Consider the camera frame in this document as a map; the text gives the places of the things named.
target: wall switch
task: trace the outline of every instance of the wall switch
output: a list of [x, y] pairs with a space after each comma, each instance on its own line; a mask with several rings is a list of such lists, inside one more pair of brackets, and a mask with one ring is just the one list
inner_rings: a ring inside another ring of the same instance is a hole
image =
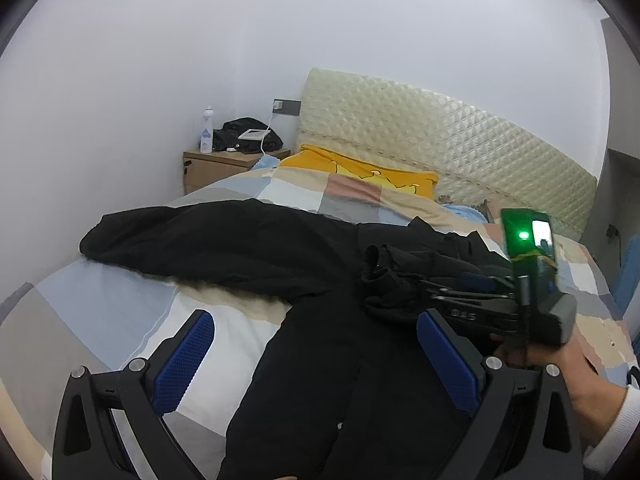
[[290, 101], [287, 99], [276, 99], [273, 101], [273, 113], [283, 115], [300, 115], [300, 101]]

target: quilted headboard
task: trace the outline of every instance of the quilted headboard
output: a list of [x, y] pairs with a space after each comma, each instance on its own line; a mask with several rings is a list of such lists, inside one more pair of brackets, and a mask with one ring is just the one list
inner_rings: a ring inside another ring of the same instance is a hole
[[470, 204], [547, 212], [558, 234], [578, 239], [597, 181], [509, 121], [436, 92], [380, 78], [313, 69], [297, 143], [404, 170], [435, 171], [436, 195]]

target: cable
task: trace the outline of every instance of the cable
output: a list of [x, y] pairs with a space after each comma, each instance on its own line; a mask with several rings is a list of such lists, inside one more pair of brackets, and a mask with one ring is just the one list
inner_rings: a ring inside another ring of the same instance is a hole
[[265, 129], [265, 134], [262, 137], [262, 139], [260, 139], [260, 151], [262, 152], [263, 155], [266, 155], [267, 153], [264, 151], [264, 137], [266, 137], [267, 135], [269, 135], [269, 128], [271, 127], [271, 121], [273, 120], [273, 110], [271, 111], [271, 117], [269, 118], [269, 124], [267, 124], [267, 128]]

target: pillow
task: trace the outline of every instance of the pillow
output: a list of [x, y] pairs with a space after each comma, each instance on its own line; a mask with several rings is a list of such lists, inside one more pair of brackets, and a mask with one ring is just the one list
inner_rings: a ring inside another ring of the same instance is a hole
[[468, 205], [442, 204], [442, 206], [444, 209], [448, 209], [454, 215], [457, 215], [460, 218], [464, 218], [465, 220], [469, 220], [471, 222], [476, 222], [479, 224], [489, 223], [486, 217], [481, 212], [473, 207], [469, 207]]
[[498, 220], [500, 219], [501, 208], [498, 207], [497, 203], [492, 200], [485, 199], [484, 202], [481, 202], [479, 204], [454, 204], [453, 200], [449, 195], [440, 195], [437, 198], [436, 202], [443, 206], [460, 206], [460, 207], [469, 207], [471, 209], [475, 209], [486, 219], [486, 223], [489, 223], [489, 224], [495, 224], [496, 219]]
[[393, 170], [332, 152], [314, 144], [301, 144], [300, 150], [297, 154], [288, 156], [280, 165], [359, 178], [433, 200], [433, 187], [438, 182], [438, 176], [433, 171]]
[[265, 168], [277, 168], [280, 163], [280, 159], [277, 156], [269, 155], [265, 153], [260, 157], [260, 160], [256, 162], [249, 171], [264, 170]]

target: white bottle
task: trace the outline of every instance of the white bottle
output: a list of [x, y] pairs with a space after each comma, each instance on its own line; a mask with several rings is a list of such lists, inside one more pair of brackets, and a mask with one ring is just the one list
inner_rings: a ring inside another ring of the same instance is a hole
[[204, 110], [203, 118], [200, 153], [211, 153], [213, 151], [213, 109], [210, 106]]

